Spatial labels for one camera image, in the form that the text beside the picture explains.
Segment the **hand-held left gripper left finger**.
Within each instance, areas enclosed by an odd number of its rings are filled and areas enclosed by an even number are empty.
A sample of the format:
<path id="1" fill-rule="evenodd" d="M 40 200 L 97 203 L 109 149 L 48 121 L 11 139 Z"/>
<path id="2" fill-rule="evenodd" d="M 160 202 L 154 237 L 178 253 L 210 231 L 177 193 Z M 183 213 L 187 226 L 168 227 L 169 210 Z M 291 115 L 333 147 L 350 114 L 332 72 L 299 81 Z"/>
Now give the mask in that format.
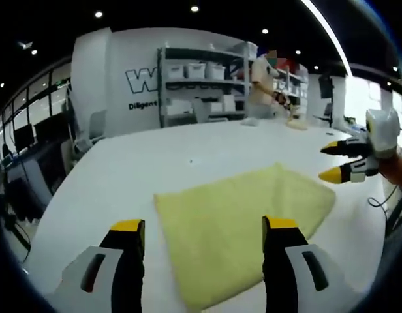
<path id="1" fill-rule="evenodd" d="M 62 312 L 141 312 L 145 221 L 122 220 L 64 270 Z"/>

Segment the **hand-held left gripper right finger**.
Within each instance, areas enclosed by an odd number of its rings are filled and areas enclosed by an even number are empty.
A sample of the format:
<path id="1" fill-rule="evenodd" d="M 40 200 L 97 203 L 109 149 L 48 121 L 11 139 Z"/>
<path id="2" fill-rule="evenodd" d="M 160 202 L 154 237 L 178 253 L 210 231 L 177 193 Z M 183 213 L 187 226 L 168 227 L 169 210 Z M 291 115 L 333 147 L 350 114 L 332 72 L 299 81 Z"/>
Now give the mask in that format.
<path id="1" fill-rule="evenodd" d="M 262 217 L 266 312 L 344 312 L 347 284 L 335 262 L 292 219 Z"/>

